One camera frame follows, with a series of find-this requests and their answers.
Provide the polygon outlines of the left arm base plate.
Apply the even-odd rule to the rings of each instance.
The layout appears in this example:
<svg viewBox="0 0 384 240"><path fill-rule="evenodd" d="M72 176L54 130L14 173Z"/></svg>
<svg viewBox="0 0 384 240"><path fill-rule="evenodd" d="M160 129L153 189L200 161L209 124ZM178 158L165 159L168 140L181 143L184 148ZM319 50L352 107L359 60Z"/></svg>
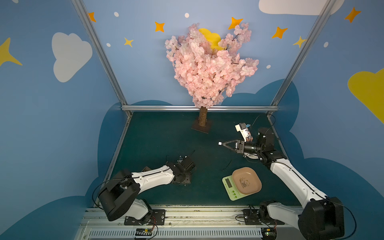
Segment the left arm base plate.
<svg viewBox="0 0 384 240"><path fill-rule="evenodd" d="M157 225L163 226L165 224L166 210L149 210L149 212L141 219L135 219L133 217L125 217L125 226L147 226Z"/></svg>

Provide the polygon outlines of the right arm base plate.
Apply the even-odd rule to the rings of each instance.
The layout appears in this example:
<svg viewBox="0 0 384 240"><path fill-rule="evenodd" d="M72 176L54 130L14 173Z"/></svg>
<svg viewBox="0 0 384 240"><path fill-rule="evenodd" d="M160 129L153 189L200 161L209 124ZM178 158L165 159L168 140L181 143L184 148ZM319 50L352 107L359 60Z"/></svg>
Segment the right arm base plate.
<svg viewBox="0 0 384 240"><path fill-rule="evenodd" d="M278 226L284 225L285 223L281 221L275 221L272 219L263 219L259 217L258 210L243 209L243 218L246 225L264 225L264 226Z"/></svg>

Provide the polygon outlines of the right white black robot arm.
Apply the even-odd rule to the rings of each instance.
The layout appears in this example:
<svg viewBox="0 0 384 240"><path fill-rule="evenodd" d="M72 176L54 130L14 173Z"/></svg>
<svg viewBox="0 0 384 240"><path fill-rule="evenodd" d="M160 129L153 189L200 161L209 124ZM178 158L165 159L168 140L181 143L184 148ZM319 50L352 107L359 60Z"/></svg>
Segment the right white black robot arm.
<svg viewBox="0 0 384 240"><path fill-rule="evenodd" d="M248 128L236 126L243 139L234 140L232 151L261 162L278 176L300 202L300 207L285 206L276 201L266 201L259 208L249 207L243 211L246 224L256 221L271 228L266 240L277 237L278 222L298 229L307 240L336 240L345 234L344 206L338 198L330 198L311 184L288 158L275 148L275 134L271 129L260 128L257 138Z"/></svg>

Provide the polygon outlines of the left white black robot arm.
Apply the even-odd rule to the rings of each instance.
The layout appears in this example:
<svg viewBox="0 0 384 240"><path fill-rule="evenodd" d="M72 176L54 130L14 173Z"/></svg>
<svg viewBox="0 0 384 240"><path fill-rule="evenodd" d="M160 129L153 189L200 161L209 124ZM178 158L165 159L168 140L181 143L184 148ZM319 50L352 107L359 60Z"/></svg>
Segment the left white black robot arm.
<svg viewBox="0 0 384 240"><path fill-rule="evenodd" d="M192 170L196 167L189 156L176 163L167 162L160 168L132 173L127 169L102 183L97 198L110 222L121 217L141 223L153 218L153 210L138 195L152 188L168 184L190 184Z"/></svg>

